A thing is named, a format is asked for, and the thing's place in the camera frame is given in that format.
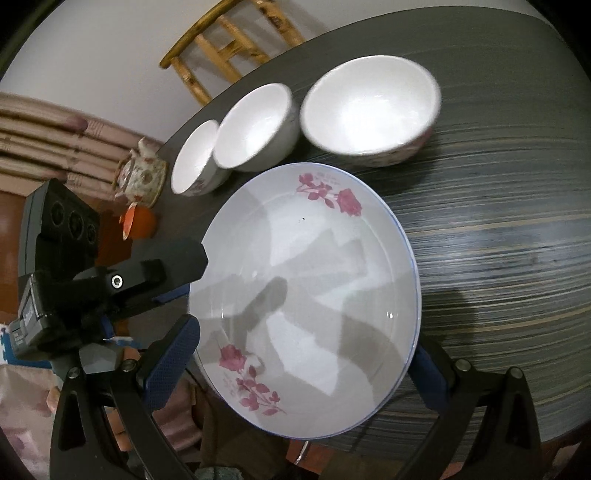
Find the pink fabric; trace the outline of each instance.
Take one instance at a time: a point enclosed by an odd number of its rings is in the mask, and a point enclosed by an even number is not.
[[[0,427],[38,480],[49,480],[53,417],[46,400],[55,384],[51,370],[0,365]],[[153,414],[176,451],[194,445],[202,435],[191,415],[191,389],[189,382],[181,379],[166,406]]]

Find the white wall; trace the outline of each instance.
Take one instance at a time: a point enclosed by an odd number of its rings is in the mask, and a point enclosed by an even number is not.
[[[158,62],[189,26],[217,0],[66,0],[31,35],[0,82],[17,93],[78,109],[168,139],[197,110],[172,68]],[[306,39],[364,18],[433,5],[480,5],[541,16],[526,0],[278,0]],[[250,2],[231,17],[272,56],[285,50]],[[207,36],[223,46],[218,27]],[[187,61],[217,95],[228,83],[197,48]],[[238,61],[243,73],[251,69]]]

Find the white bowl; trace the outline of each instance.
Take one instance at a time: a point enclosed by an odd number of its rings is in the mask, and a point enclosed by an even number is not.
[[[326,73],[301,108],[304,135],[322,150],[364,163],[399,163],[427,141],[439,114],[437,81],[400,57],[361,57]]]
[[[213,156],[221,168],[264,171],[291,153],[299,135],[291,90],[270,83],[253,90],[228,112]]]
[[[196,361],[242,417],[314,439],[373,415],[417,344],[421,291],[407,237],[365,183],[327,165],[243,185],[203,238],[191,285]]]
[[[212,157],[217,132],[217,122],[208,120],[199,125],[184,143],[170,179],[174,193],[204,195],[226,181],[230,172],[218,168]]]

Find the screw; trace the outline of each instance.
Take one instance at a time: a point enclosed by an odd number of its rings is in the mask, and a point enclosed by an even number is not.
[[[68,371],[68,378],[71,378],[72,380],[78,378],[78,375],[80,375],[80,368],[78,367],[72,367]]]
[[[523,371],[521,370],[521,368],[513,367],[511,368],[511,370],[509,370],[509,373],[513,378],[519,379],[523,377]]]
[[[471,365],[470,362],[468,360],[465,360],[463,358],[460,358],[459,360],[456,360],[456,368],[460,371],[460,372],[467,372],[468,370],[471,369]]]
[[[121,370],[131,372],[138,363],[133,358],[128,358],[121,363]]]
[[[121,278],[121,275],[113,275],[113,278],[111,278],[111,285],[113,285],[113,288],[121,288],[123,286],[123,278]]]

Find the floral plate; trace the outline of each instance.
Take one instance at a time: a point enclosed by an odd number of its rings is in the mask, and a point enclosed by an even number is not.
[[[338,168],[296,163],[243,185],[191,285],[206,378],[268,432],[345,432],[392,396],[421,319],[417,265],[386,203]]]

